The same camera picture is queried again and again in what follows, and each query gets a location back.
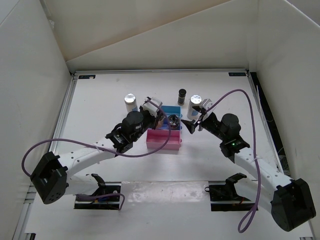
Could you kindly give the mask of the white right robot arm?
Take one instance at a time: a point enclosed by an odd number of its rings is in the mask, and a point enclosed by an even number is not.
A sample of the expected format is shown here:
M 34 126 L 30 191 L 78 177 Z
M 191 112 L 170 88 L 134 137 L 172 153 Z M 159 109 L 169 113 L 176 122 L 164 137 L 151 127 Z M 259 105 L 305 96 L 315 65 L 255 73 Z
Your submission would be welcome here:
M 236 200 L 241 196 L 249 199 L 259 193 L 259 207 L 267 210 L 286 232 L 316 216 L 308 183 L 301 178 L 292 179 L 255 156 L 254 150 L 240 136 L 241 126 L 236 115 L 226 113 L 218 120 L 214 113 L 206 114 L 199 106 L 195 110 L 200 112 L 198 120 L 182 120 L 189 132 L 193 134 L 196 128 L 200 128 L 219 138 L 223 155 L 260 180 L 255 184 L 240 173 L 227 178 L 224 188 L 227 198 Z

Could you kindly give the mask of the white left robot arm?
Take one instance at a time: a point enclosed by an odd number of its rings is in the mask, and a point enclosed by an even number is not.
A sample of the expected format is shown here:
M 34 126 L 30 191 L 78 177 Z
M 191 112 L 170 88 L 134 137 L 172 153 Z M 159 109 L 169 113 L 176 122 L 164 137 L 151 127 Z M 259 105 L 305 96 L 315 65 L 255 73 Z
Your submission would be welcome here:
M 90 173 L 77 174 L 101 161 L 116 157 L 129 157 L 127 151 L 148 130 L 155 129 L 166 117 L 164 111 L 149 102 L 139 111 L 129 112 L 122 122 L 94 144 L 73 140 L 82 148 L 62 155 L 45 153 L 29 174 L 36 192 L 45 205 L 52 204 L 64 195 L 76 195 L 80 199 L 100 200 L 105 197 L 102 178 Z

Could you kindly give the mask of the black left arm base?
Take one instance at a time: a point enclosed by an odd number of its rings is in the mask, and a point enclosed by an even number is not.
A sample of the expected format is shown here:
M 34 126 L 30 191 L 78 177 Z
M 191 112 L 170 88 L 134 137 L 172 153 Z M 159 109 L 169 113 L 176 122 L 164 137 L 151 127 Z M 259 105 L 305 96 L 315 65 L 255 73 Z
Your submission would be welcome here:
M 125 197 L 121 193 L 122 183 L 107 182 L 96 173 L 75 176 L 75 210 L 121 210 Z

